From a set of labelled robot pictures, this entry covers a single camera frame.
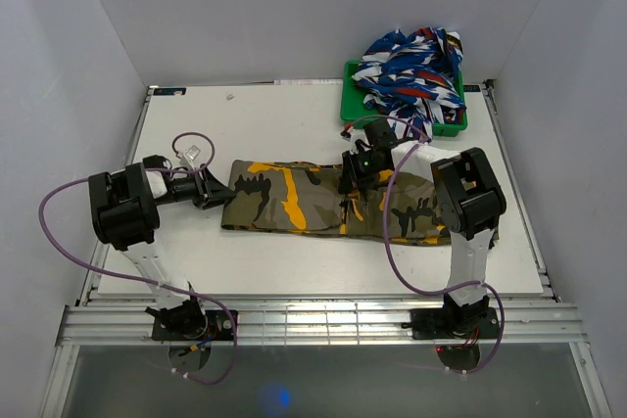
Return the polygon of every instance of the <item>green plastic tray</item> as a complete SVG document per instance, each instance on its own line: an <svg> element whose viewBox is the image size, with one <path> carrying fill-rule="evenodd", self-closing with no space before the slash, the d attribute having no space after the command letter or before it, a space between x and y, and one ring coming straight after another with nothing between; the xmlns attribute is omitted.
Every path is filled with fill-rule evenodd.
<svg viewBox="0 0 627 418"><path fill-rule="evenodd" d="M342 87L342 106L340 108L340 118L347 124L354 120L368 116L379 115L377 110L368 110L363 105L363 97L367 93L362 88L358 87L353 80L353 74L357 72L359 61L349 61L344 65L344 86ZM461 77L461 70L455 81L455 89L463 100L463 79ZM363 128L365 122L358 123L355 127L358 129ZM444 124L440 122L433 123L433 135L455 137L460 131L464 131L468 127L468 116L466 113L461 113L460 124Z"/></svg>

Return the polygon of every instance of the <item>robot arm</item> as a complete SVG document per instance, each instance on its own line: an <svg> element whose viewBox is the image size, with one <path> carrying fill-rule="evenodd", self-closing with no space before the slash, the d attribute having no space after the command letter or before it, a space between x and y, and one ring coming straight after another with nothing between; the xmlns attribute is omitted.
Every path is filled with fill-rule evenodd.
<svg viewBox="0 0 627 418"><path fill-rule="evenodd" d="M378 180L378 172L391 170L416 144L397 139L386 120L364 127L363 136L352 135L352 151L344 153L344 173L339 191L363 191ZM447 287L466 281L485 281L488 250L506 210L506 201L485 153L473 148L463 152L446 151L422 145L403 165L435 185L438 207L451 232L451 276ZM467 286L444 297L446 330L465 331L485 318L488 311L486 288Z"/></svg>
<svg viewBox="0 0 627 418"><path fill-rule="evenodd" d="M173 178L169 161L151 156L115 173L89 177L89 199L94 231L103 244L111 244L128 258L142 277L157 281L149 285L157 308L146 311L175 335L196 338L206 328L206 316L197 298L170 290L191 290L185 276L176 269L155 230L160 226L157 206L191 200L199 209L221 205L234 197L206 169L194 164L200 151L192 146L185 151L181 164L188 175Z"/></svg>

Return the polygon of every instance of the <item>camouflage fabric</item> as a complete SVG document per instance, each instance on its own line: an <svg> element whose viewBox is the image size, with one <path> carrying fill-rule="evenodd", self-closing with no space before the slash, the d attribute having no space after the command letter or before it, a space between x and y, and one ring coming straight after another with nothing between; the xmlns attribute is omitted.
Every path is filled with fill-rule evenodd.
<svg viewBox="0 0 627 418"><path fill-rule="evenodd" d="M342 165L235 161L221 226L229 230L288 232L316 237L383 240L383 205L391 171L379 174L380 186L365 198L340 195ZM437 213L433 184L401 173L390 200L390 237L405 245L451 243Z"/></svg>

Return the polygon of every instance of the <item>black clamp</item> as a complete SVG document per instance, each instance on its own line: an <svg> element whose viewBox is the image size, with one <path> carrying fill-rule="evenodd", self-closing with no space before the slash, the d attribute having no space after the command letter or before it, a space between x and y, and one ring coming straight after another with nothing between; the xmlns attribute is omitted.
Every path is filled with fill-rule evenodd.
<svg viewBox="0 0 627 418"><path fill-rule="evenodd" d="M368 144L358 140L356 153L346 151L342 154L342 175L338 187L341 195L356 189L362 193L374 189L379 182L379 172L394 169L392 149L409 140L398 139L385 119L370 122L363 127L363 131Z"/></svg>

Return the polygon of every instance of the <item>wire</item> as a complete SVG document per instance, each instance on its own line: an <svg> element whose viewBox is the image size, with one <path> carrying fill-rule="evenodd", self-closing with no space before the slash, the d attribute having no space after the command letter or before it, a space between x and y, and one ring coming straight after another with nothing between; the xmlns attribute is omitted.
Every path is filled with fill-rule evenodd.
<svg viewBox="0 0 627 418"><path fill-rule="evenodd" d="M362 122L362 121L365 121L367 119L391 119L393 121L400 122L400 123L404 124L406 127L410 128L416 134L416 136L418 136L418 142L428 142L429 141L429 137L422 130L420 130L418 127L414 126L413 124L411 124L409 121L407 121L405 119L400 119L399 117L395 117L395 116L385 116L385 115L362 116L359 119L356 119L356 120L354 120L352 122L349 122L346 126L344 126L344 130L348 131L352 127L355 127L355 125L358 122Z"/></svg>
<svg viewBox="0 0 627 418"><path fill-rule="evenodd" d="M146 168L146 171L156 171L158 173L167 173L170 175L173 175L175 173L180 173L183 175L195 175L196 173L200 173L201 171L205 170L211 164L211 162L214 161L214 157L216 156L216 145L214 144L214 141L212 141L209 138L209 136L203 134L202 132L196 132L196 131L181 132L176 137L174 137L174 139L172 139L172 143L171 143L172 150L174 151L174 154L177 157L180 157L181 153L176 149L176 142L178 142L178 140L181 137L186 137L186 136L202 137L209 143L210 147L212 148L212 154L209 156L209 159L205 163L200 165L200 167L196 168L195 170L184 170L183 169L184 167L178 166L177 168Z"/></svg>
<svg viewBox="0 0 627 418"><path fill-rule="evenodd" d="M454 286L440 289L437 291L424 291L422 289L418 289L414 287L412 284L410 284L410 282L403 277L403 274L401 274L401 271L399 271L399 267L394 261L394 256L392 255L392 247L390 245L390 230L388 226L389 213L390 213L390 195L392 195L392 187L394 186L394 183L396 182L396 179L399 176L399 173L401 172L401 168L403 168L403 165L405 164L405 162L411 157L411 154L413 154L416 150L418 150L418 148L420 148L420 146L421 144L416 144L403 156L399 164L396 165L396 168L394 169L394 172L392 173L392 176L390 177L390 180L388 182L388 188L387 188L387 191L385 192L385 204L383 207L383 242L385 244L385 253L388 256L388 260L390 261L390 266L392 267L392 271L394 271L394 274L396 275L396 277L399 279L399 281L401 281L401 284L403 284L410 291L416 294L420 294L421 296L443 296L445 294L451 293L452 291L456 291L457 289L461 289L461 288L466 288L468 286L483 286L494 295L495 299L497 300L497 304L499 305L499 313L501 314L501 328L499 329L499 334L497 336L497 340L494 344L494 347L492 348L492 351L490 351L490 354L488 354L488 357L486 357L484 361L482 361L480 364L477 364L472 369L469 369L467 371L466 370L458 371L456 369L452 369L454 372L457 372L460 374L478 372L481 369L483 369L486 365L488 365L490 361L492 361L494 356L497 354L499 347L501 346L501 341L503 340L503 332L506 326L506 310L505 310L505 307L503 306L503 301L501 300L501 296L499 296L499 293L497 293L497 291L488 283L482 282L479 280L465 281L463 283L455 284Z"/></svg>
<svg viewBox="0 0 627 418"><path fill-rule="evenodd" d="M207 161L207 163L205 163L204 165L202 165L199 168L196 168L195 170L168 170L168 169L164 169L164 168L158 168L158 169L150 169L150 171L159 171L160 173L173 173L173 172L182 173L182 172L184 172L185 174L194 174L194 173L198 173L200 171L203 171L203 169L207 168L207 166L214 159L214 155L216 153L216 148L215 148L214 143L212 142L212 140L209 137L205 136L204 134L201 134L199 132L193 132L193 133L192 132L186 132L186 133L179 134L172 141L172 148L176 152L176 149L174 147L174 144L176 143L176 141L180 137L188 136L188 135L203 137L210 143L210 145L212 147L212 155L209 158L209 160ZM224 369L224 371L222 371L222 373L217 378L210 380L210 379L205 379L203 377L200 377L200 376L197 376L197 375L194 375L194 374L190 374L190 373L188 373L188 372L186 372L186 371L184 371L182 369L179 369L179 368L173 368L172 369L172 370L175 370L177 373L181 374L183 377L192 379L192 380L194 380L196 382L200 382L200 383L208 385L208 386L214 386L216 384L219 384L220 382L222 382L228 376L228 374L230 373L231 369L233 368L233 365L235 363L236 351L237 351L237 325L235 324L235 319L233 318L233 315L231 314L230 310L226 307L226 305L224 305L218 299L213 298L211 296L207 296L205 294L199 294L199 293L194 293L192 291L179 289L179 288L176 288L176 287L171 286L169 284L160 284L159 282L157 282L157 281L155 281L153 279L144 278L143 276L133 276L131 274L118 273L116 271L110 271L110 270L105 269L105 268L100 268L98 266L93 266L93 265L87 263L86 261L83 261L82 259L74 256L70 252L68 252L59 243L59 241L54 237L54 235L52 235L52 232L50 231L50 228L48 227L48 222L46 221L46 216L45 216L46 205L58 193L61 193L62 191L66 190L68 188L71 188L72 186L76 186L76 185L80 185L82 183L86 183L87 181L88 181L87 178L80 178L78 180L71 181L69 183L65 183L65 184L59 186L58 188L55 188L54 190L52 190L46 196L44 196L44 198L41 200L41 203L39 204L39 209L38 209L38 212L37 212L38 216L39 216L39 225L41 225L41 230L43 230L44 235L46 236L46 238L48 239L50 244L52 244L52 246L57 250L57 252L59 252L61 255L63 255L65 258L67 258L72 263L77 264L78 266L80 266L82 268L85 268L85 269L90 270L90 271L94 271L95 273L102 274L102 275L105 275L105 276L111 276L113 278L127 279L129 281L137 281L137 282L140 282L140 283L149 284L151 286L158 286L160 288L172 291L173 293L182 294L183 296L196 297L196 298L199 298L199 299L203 299L205 301L209 301L211 303L214 303L218 307L220 307L224 311L224 313L226 314L226 317L228 318L228 320L231 322L231 325L232 325L231 328L233 330L233 354L231 354L230 361L227 364L227 366Z"/></svg>

